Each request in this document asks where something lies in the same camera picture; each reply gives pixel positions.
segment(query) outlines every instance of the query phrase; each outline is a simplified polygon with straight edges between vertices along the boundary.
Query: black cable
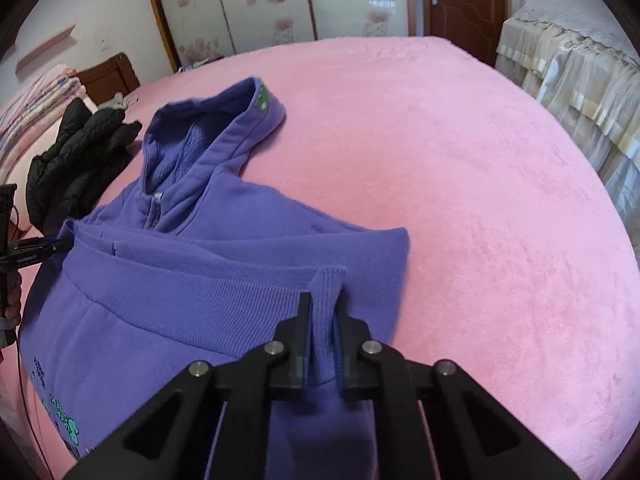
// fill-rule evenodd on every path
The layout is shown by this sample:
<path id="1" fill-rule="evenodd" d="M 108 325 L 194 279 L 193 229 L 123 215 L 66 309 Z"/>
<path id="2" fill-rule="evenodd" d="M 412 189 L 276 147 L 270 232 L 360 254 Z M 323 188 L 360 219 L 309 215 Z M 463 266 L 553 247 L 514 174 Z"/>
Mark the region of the black cable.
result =
<path id="1" fill-rule="evenodd" d="M 40 446 L 40 441 L 38 441 L 38 437 L 36 436 L 36 432 L 33 429 L 33 425 L 31 424 L 31 417 L 29 416 L 29 410 L 27 409 L 27 400 L 24 396 L 24 387 L 22 386 L 22 373 L 20 372 L 20 343 L 18 343 L 19 339 L 16 338 L 15 340 L 15 345 L 16 345 L 16 355 L 17 357 L 17 361 L 18 361 L 18 381 L 20 382 L 20 394 L 22 396 L 22 406 L 24 407 L 24 414 L 27 416 L 27 422 L 29 423 L 29 428 L 31 428 L 31 434 L 33 435 L 36 444 L 38 445 L 38 450 L 40 450 L 40 455 L 42 457 L 42 459 L 44 460 L 44 465 L 47 466 L 47 470 L 49 471 L 49 474 L 51 475 L 51 478 L 54 479 L 55 476 L 53 476 L 53 471 L 51 470 L 50 466 L 49 466 L 49 462 L 47 462 L 47 457 L 44 455 L 44 452 L 42 450 L 42 447 Z"/>
<path id="2" fill-rule="evenodd" d="M 20 236 L 20 228 L 18 227 L 20 225 L 20 213 L 18 212 L 18 208 L 14 205 L 12 207 L 12 209 L 14 209 L 15 211 L 15 215 L 16 215 L 16 220 L 15 220 L 15 231 L 14 231 L 14 236 L 11 238 L 12 242 L 15 242 L 15 239 Z"/>

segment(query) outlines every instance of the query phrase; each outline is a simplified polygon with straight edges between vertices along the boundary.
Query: bed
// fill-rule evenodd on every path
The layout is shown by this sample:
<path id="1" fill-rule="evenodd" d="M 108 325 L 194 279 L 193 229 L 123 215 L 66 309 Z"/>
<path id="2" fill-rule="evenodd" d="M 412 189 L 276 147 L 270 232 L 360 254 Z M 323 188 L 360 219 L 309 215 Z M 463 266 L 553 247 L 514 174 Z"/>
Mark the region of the bed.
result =
<path id="1" fill-rule="evenodd" d="M 524 0 L 496 70 L 556 117 L 598 173 L 640 262 L 640 56 L 601 0 Z"/>
<path id="2" fill-rule="evenodd" d="M 141 86 L 127 119 L 147 126 L 166 102 L 209 96 L 248 75 L 264 79 L 287 119 L 244 178 L 348 222 L 407 227 L 393 345 L 413 360 L 459 362 L 581 479 L 599 480 L 640 420 L 640 276 L 606 190 L 558 122 L 438 38 L 242 54 Z M 141 166 L 138 153 L 100 202 Z M 35 273 L 22 273 L 24 290 Z M 0 376 L 26 427 L 15 346 Z M 74 461 L 30 378 L 23 383 L 61 478 Z"/>

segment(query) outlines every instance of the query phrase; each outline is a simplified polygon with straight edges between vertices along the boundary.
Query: purple hoodie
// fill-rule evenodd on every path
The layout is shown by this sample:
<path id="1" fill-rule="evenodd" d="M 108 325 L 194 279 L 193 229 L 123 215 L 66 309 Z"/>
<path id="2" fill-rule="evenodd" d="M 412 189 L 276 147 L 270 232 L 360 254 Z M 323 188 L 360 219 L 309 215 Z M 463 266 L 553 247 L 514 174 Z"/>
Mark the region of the purple hoodie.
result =
<path id="1" fill-rule="evenodd" d="M 41 266 L 20 348 L 76 457 L 190 362 L 223 364 L 271 339 L 308 290 L 312 385 L 306 401 L 274 404 L 267 478 L 372 478 L 371 407 L 338 396 L 331 321 L 343 288 L 351 316 L 390 338 L 408 236 L 347 224 L 243 182 L 250 150 L 283 118 L 257 78 L 168 104 L 146 132 L 140 179 L 65 223 L 74 248 Z"/>

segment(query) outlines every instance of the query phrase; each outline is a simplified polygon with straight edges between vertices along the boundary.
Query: hoodie zipper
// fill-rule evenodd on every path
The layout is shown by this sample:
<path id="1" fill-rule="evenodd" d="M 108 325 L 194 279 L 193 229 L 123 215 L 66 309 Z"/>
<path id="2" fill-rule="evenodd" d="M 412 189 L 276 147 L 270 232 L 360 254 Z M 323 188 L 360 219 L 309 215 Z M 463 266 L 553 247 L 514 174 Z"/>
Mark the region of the hoodie zipper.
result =
<path id="1" fill-rule="evenodd" d="M 154 205 L 154 219 L 151 222 L 151 227 L 149 229 L 154 229 L 158 222 L 160 221 L 160 199 L 162 198 L 162 193 L 154 193 L 153 205 Z"/>

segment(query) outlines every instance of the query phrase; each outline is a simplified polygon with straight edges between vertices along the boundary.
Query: electrical outlet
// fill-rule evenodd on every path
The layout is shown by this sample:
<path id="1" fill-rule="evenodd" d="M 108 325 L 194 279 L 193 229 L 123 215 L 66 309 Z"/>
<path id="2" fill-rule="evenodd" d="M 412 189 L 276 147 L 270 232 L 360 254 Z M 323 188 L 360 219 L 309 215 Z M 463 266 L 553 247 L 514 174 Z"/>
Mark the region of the electrical outlet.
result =
<path id="1" fill-rule="evenodd" d="M 95 43 L 97 43 L 100 52 L 104 52 L 111 48 L 111 40 L 105 33 L 98 33 L 95 35 Z"/>

